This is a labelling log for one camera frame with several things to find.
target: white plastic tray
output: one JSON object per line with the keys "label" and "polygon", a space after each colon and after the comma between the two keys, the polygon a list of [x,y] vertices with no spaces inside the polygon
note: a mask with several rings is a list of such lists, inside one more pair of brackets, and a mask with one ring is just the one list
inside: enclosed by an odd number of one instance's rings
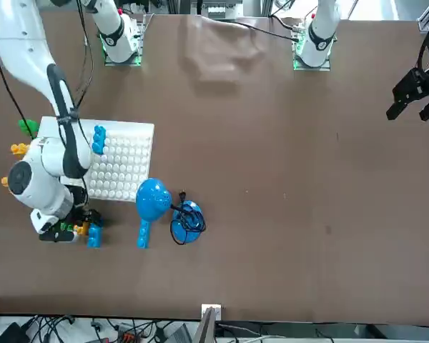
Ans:
{"label": "white plastic tray", "polygon": [[[92,145],[94,126],[107,130],[104,154],[92,152],[92,165],[84,176],[89,197],[135,202],[139,185],[148,178],[154,125],[91,119],[81,119],[81,124],[89,145]],[[38,137],[43,136],[59,137],[55,117],[41,118]],[[61,182],[83,186],[80,179],[62,177]]]}

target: green toy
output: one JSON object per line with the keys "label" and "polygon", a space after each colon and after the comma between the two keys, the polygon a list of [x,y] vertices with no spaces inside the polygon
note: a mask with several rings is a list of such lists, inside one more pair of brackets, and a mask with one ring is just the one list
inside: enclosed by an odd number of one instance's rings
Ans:
{"label": "green toy", "polygon": [[[36,137],[36,135],[38,134],[38,130],[40,128],[39,124],[36,121],[31,120],[31,119],[27,119],[26,121],[27,121],[27,125],[29,125],[29,128],[30,128],[32,135],[34,137]],[[26,127],[26,123],[24,122],[24,120],[22,120],[22,119],[19,120],[18,124],[19,124],[19,128],[21,129],[22,132],[24,132],[27,136],[31,136],[29,130]]]}

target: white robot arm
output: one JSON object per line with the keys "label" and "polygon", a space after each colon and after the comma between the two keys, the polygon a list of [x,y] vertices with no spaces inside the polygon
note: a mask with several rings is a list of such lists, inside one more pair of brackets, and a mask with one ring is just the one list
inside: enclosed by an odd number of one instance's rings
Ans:
{"label": "white robot arm", "polygon": [[315,18],[308,26],[304,43],[298,52],[303,63],[314,68],[325,63],[339,21],[337,0],[318,0]]}
{"label": "white robot arm", "polygon": [[[93,13],[110,58],[127,60],[137,50],[129,17],[119,16],[114,0],[82,3]],[[59,177],[82,178],[91,165],[91,148],[64,73],[49,51],[35,0],[0,0],[0,57],[14,77],[49,100],[59,125],[60,137],[34,139],[8,178],[10,192],[34,209],[32,224],[41,234],[73,209],[74,195]]]}

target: blue plastic object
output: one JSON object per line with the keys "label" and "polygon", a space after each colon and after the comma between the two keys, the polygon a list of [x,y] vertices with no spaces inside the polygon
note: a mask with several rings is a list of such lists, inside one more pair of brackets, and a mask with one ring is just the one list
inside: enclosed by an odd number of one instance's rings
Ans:
{"label": "blue plastic object", "polygon": [[158,179],[148,179],[138,188],[135,205],[141,218],[137,240],[139,248],[148,247],[151,223],[162,217],[171,204],[172,195]]}
{"label": "blue plastic object", "polygon": [[105,139],[107,137],[107,130],[102,127],[96,125],[94,127],[94,142],[92,143],[92,151],[95,154],[102,155],[103,148],[105,147]]}
{"label": "blue plastic object", "polygon": [[89,238],[87,239],[88,248],[100,248],[102,245],[103,227],[91,224],[89,227]]}
{"label": "blue plastic object", "polygon": [[[200,209],[199,205],[197,205],[195,202],[191,202],[190,200],[187,200],[180,205],[181,208],[185,209],[186,211],[196,211],[200,214],[202,213],[202,210]],[[182,225],[180,224],[179,220],[181,219],[181,212],[173,211],[172,215],[172,231],[174,238],[176,238],[180,242],[191,243],[195,241],[197,238],[199,238],[201,232],[187,232]],[[192,227],[196,228],[202,225],[202,222],[199,220],[198,217],[192,216],[187,217],[187,224]]]}

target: brown table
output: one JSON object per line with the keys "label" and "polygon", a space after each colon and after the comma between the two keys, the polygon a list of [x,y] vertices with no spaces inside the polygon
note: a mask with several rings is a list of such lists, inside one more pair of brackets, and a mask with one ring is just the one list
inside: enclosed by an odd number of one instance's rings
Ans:
{"label": "brown table", "polygon": [[[44,22],[75,87],[79,20]],[[385,116],[421,38],[413,22],[339,27],[331,72],[294,72],[288,41],[196,17],[155,16],[141,69],[103,67],[95,40],[82,116],[154,123],[150,176],[199,202],[207,231],[179,247],[167,216],[139,250],[134,205],[92,201],[101,249],[47,244],[0,185],[0,312],[194,319],[220,303],[224,319],[429,325],[429,122],[422,104]],[[52,113],[9,80],[29,118]],[[0,178],[17,119],[0,79]]]}

